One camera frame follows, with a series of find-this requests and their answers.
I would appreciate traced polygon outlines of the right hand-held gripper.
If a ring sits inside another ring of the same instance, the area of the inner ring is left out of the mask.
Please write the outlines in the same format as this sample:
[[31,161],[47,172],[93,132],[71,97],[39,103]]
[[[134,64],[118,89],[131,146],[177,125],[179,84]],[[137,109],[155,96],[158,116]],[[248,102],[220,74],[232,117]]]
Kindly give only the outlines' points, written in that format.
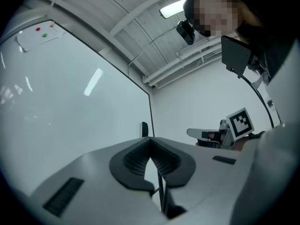
[[[219,130],[189,128],[187,135],[197,139],[197,146],[231,149],[239,139],[249,135],[253,131],[254,127],[249,114],[246,108],[242,108],[222,120]],[[223,142],[221,140],[222,132],[225,132]]]

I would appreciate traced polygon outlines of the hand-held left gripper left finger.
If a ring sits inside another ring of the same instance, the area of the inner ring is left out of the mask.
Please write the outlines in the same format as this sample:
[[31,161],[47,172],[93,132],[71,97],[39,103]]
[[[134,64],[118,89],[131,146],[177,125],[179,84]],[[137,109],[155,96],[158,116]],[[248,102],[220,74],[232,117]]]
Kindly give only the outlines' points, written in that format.
[[118,152],[148,142],[139,138],[81,155],[43,181],[30,196],[59,225],[164,225],[168,219],[148,191],[131,190],[111,174]]

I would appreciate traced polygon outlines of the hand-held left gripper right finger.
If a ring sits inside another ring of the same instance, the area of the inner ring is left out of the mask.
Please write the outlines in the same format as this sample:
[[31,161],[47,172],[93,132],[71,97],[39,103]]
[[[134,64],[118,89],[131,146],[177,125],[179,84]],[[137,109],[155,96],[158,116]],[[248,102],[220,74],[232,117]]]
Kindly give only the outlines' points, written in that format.
[[165,180],[165,210],[152,204],[150,224],[228,225],[248,176],[248,145],[234,151],[159,137],[150,141]]

